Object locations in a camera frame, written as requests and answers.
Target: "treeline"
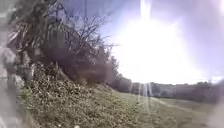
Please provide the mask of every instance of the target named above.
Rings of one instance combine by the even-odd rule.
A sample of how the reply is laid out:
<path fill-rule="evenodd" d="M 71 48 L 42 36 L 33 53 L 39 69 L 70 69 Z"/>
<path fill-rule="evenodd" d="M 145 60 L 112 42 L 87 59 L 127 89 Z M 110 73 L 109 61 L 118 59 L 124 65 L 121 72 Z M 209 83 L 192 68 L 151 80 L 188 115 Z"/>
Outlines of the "treeline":
<path fill-rule="evenodd" d="M 190 100 L 196 102 L 216 103 L 219 97 L 224 94 L 224 82 L 211 84 L 208 82 L 198 82 L 197 84 L 159 84 L 159 83 L 133 83 L 130 79 L 118 76 L 110 85 L 117 91 L 132 93 L 136 95 L 171 98 L 180 100 Z"/>
<path fill-rule="evenodd" d="M 17 55 L 17 74 L 27 80 L 25 70 L 32 71 L 41 62 L 60 67 L 70 79 L 82 84 L 110 84 L 118 74 L 118 62 L 111 55 L 114 45 L 99 33 L 106 16 L 82 16 L 83 12 L 71 12 L 65 2 L 17 2 L 17 10 L 9 18 L 15 36 L 8 45 Z"/>

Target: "grass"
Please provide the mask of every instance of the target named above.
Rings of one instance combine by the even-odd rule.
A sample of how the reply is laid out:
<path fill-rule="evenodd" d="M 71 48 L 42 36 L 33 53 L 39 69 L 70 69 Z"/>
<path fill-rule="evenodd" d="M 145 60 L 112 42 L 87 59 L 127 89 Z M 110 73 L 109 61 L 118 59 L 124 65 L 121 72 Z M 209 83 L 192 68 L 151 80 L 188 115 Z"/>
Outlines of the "grass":
<path fill-rule="evenodd" d="M 193 113 L 103 85 L 81 86 L 39 75 L 21 89 L 20 105 L 41 128 L 205 128 Z"/>
<path fill-rule="evenodd" d="M 165 99 L 160 98 L 163 102 L 171 105 L 175 105 L 184 109 L 188 109 L 193 112 L 200 112 L 204 114 L 209 114 L 212 112 L 214 108 L 214 104 L 209 103 L 198 103 L 193 101 L 187 101 L 187 100 L 174 100 L 174 99 Z"/>

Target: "hillside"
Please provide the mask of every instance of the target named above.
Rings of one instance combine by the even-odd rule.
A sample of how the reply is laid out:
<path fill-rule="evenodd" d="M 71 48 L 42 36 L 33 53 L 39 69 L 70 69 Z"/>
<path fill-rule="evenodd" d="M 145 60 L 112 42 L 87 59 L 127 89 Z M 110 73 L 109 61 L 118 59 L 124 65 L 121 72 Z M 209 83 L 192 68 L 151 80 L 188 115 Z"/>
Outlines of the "hillside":
<path fill-rule="evenodd" d="M 75 84 L 60 73 L 36 74 L 34 81 L 21 89 L 19 101 L 25 115 L 34 118 L 36 123 L 32 127 L 206 127 L 205 120 L 194 113 L 167 107 L 150 98 L 120 93 L 103 85 Z"/>

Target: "sky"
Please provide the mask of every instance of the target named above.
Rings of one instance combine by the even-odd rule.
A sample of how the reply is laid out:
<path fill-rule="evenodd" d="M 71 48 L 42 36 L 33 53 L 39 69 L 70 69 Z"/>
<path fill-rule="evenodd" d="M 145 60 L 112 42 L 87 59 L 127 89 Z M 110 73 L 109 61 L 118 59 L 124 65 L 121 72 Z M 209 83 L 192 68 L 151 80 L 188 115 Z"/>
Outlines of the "sky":
<path fill-rule="evenodd" d="M 223 78 L 221 0 L 88 0 L 88 9 L 89 15 L 110 14 L 101 32 L 119 45 L 113 50 L 119 72 L 132 81 Z"/>

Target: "sun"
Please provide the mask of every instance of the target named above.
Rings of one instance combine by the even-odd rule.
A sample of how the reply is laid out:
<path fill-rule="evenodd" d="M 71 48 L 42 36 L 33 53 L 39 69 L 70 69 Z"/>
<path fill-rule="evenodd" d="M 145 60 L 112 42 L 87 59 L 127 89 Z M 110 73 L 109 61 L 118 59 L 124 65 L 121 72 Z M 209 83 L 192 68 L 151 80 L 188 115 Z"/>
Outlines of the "sun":
<path fill-rule="evenodd" d="M 172 84 L 204 80 L 186 54 L 178 22 L 167 24 L 149 19 L 146 14 L 127 23 L 118 34 L 119 71 L 137 82 Z"/>

